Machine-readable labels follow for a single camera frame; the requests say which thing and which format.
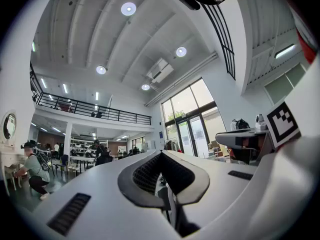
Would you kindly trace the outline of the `black metal grille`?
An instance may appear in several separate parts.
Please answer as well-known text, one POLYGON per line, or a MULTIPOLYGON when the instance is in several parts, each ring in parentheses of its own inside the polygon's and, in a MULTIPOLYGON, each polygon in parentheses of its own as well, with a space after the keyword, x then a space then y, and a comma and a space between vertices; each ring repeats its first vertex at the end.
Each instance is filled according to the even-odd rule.
POLYGON ((233 78, 233 80, 236 80, 235 53, 224 14, 219 5, 205 5, 202 3, 201 6, 217 34, 217 38, 222 49, 222 57, 225 62, 226 72, 233 78))

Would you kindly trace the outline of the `white long table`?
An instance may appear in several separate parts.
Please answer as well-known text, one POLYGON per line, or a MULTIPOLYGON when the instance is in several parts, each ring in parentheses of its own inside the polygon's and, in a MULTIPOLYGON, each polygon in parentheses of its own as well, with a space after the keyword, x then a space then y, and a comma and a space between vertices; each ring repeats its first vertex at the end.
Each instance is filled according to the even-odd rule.
POLYGON ((95 164, 95 159, 92 157, 70 156, 69 159, 74 164, 75 170, 79 173, 82 172, 82 169, 86 171, 88 166, 92 167, 95 164))

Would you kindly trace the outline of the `white ceiling air conditioner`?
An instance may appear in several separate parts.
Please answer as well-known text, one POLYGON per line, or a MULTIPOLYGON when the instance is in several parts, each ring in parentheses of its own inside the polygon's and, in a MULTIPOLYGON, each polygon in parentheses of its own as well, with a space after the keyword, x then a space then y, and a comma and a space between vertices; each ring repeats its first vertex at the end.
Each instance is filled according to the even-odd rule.
POLYGON ((146 76, 152 83, 161 83, 172 71, 173 67, 163 58, 160 58, 148 71, 146 76))

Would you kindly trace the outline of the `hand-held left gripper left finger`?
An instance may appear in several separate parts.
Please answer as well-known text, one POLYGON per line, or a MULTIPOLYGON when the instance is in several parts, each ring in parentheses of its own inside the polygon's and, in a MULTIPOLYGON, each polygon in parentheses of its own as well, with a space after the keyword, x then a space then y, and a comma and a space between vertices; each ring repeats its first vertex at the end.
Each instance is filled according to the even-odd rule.
POLYGON ((134 205, 120 192, 118 176, 155 150, 87 170, 45 199, 33 212, 34 229, 42 240, 181 240, 158 208, 134 205), (78 193, 90 200, 66 236, 48 222, 78 193))

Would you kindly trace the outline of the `long strip ceiling light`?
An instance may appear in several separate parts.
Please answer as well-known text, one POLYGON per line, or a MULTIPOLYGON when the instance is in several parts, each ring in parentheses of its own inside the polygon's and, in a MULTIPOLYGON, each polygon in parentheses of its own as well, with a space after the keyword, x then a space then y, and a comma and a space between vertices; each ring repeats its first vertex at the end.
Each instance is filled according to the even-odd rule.
POLYGON ((274 58, 279 59, 280 57, 290 53, 292 50, 295 49, 295 46, 296 46, 295 44, 291 44, 291 45, 281 49, 280 51, 275 53, 274 58))

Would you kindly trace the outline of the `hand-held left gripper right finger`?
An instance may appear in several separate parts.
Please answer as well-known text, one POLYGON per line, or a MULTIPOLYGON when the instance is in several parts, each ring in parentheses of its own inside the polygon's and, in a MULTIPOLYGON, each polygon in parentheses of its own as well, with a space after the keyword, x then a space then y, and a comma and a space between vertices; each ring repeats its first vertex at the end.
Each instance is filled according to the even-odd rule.
POLYGON ((254 167, 165 150, 161 162, 162 174, 175 195, 175 229, 181 236, 248 233, 254 206, 242 200, 242 194, 254 167))

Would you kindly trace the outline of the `dark blue chair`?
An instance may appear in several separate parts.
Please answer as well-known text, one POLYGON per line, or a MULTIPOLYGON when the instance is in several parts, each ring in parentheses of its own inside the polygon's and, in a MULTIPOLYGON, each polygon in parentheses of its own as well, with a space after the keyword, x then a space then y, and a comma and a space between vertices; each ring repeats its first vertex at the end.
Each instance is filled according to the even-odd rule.
POLYGON ((53 164, 56 173, 58 173, 58 169, 60 169, 61 176, 63 176, 63 172, 66 172, 66 174, 69 175, 68 163, 69 156, 66 154, 62 155, 60 160, 53 164))

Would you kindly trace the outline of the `white metal rack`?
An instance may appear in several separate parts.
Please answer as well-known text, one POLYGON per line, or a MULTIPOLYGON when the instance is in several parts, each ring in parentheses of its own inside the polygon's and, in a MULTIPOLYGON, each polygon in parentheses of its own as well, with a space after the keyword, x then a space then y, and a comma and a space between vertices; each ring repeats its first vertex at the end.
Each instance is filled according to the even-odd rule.
POLYGON ((182 153, 182 150, 179 147, 178 139, 176 137, 165 140, 164 149, 167 151, 175 151, 175 152, 182 153))

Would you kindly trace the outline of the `black mezzanine railing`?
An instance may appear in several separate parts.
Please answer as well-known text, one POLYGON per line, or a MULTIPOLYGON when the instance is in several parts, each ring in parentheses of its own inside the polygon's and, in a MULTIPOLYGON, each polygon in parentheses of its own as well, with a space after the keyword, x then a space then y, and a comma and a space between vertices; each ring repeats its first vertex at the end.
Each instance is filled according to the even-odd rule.
POLYGON ((105 119, 122 123, 151 125, 151 116, 129 111, 92 104, 76 99, 51 94, 44 91, 44 81, 37 78, 32 65, 30 65, 30 87, 32 100, 36 105, 53 110, 59 110, 91 118, 105 119))

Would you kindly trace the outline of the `frosted interior window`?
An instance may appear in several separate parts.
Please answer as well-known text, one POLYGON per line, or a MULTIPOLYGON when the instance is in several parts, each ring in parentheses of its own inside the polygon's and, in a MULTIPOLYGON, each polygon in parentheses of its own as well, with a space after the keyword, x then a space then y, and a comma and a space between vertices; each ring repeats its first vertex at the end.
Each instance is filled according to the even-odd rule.
POLYGON ((275 105, 286 97, 296 87, 306 71, 306 68, 299 63, 278 78, 266 84, 264 89, 270 102, 275 105))

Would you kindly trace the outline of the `person's red t-shirt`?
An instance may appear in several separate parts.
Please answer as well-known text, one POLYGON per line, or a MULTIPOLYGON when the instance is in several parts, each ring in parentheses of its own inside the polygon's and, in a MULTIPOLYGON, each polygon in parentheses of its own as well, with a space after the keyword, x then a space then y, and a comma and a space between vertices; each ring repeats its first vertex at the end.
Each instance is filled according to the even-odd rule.
POLYGON ((317 49, 310 42, 307 35, 301 34, 298 29, 296 29, 296 31, 297 31, 298 40, 300 42, 304 57, 306 61, 311 65, 316 58, 317 49))

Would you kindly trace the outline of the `oval white framed mirror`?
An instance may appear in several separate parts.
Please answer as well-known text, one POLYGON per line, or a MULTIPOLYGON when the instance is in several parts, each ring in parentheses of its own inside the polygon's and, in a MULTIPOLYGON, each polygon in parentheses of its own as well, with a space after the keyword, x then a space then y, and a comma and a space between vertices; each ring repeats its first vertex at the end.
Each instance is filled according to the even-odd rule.
POLYGON ((0 143, 13 145, 17 128, 16 111, 11 109, 7 111, 0 124, 0 143))

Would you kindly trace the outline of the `large glass window wall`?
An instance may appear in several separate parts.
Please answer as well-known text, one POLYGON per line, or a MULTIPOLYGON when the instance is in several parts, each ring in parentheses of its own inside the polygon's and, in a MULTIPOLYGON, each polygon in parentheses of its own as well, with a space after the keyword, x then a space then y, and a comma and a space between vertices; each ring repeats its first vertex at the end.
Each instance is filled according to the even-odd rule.
POLYGON ((216 134, 225 124, 207 85, 199 79, 162 103, 167 140, 177 138, 182 153, 198 158, 227 157, 216 134))

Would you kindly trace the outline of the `black and white backpack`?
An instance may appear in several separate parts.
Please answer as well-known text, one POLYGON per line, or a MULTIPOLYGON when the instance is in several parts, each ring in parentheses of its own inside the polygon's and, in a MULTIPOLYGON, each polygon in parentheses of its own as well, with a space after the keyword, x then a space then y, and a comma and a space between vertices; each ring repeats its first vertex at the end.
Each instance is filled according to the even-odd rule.
POLYGON ((232 131, 249 129, 250 125, 242 118, 235 118, 231 121, 230 128, 232 131))

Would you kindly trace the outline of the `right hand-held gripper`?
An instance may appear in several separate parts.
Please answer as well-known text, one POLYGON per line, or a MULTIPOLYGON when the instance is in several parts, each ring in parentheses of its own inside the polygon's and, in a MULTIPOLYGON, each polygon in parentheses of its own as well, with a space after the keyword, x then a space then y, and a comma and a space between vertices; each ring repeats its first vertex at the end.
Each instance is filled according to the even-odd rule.
MULTIPOLYGON (((320 56, 294 89, 263 117, 275 151, 320 163, 320 56)), ((220 132, 215 140, 227 146, 231 160, 247 165, 260 152, 260 137, 251 129, 220 132)))

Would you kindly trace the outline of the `white dressing table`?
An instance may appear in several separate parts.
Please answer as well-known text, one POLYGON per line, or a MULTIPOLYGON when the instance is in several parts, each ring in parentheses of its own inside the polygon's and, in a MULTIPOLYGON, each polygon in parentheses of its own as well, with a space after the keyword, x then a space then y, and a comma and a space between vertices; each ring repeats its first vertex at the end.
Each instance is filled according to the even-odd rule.
POLYGON ((12 173, 16 168, 19 170, 20 165, 24 164, 26 159, 26 156, 23 154, 18 154, 13 146, 0 143, 0 175, 2 176, 4 187, 8 196, 10 196, 10 192, 8 189, 7 176, 10 177, 14 189, 17 190, 12 173))

